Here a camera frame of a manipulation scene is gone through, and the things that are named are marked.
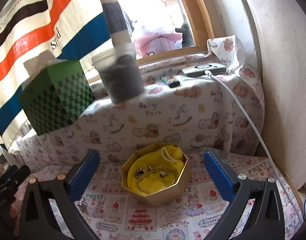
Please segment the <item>person's hand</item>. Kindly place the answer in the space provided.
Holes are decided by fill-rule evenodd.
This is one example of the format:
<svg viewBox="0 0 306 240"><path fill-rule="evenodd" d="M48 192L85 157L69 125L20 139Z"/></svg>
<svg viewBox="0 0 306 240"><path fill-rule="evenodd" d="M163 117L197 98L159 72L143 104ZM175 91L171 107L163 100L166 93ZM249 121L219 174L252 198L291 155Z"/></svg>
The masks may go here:
<svg viewBox="0 0 306 240"><path fill-rule="evenodd" d="M16 192L16 171L17 168L6 171L0 164L0 239L18 239L14 235L16 219L11 216L11 204L15 201L11 194Z"/></svg>

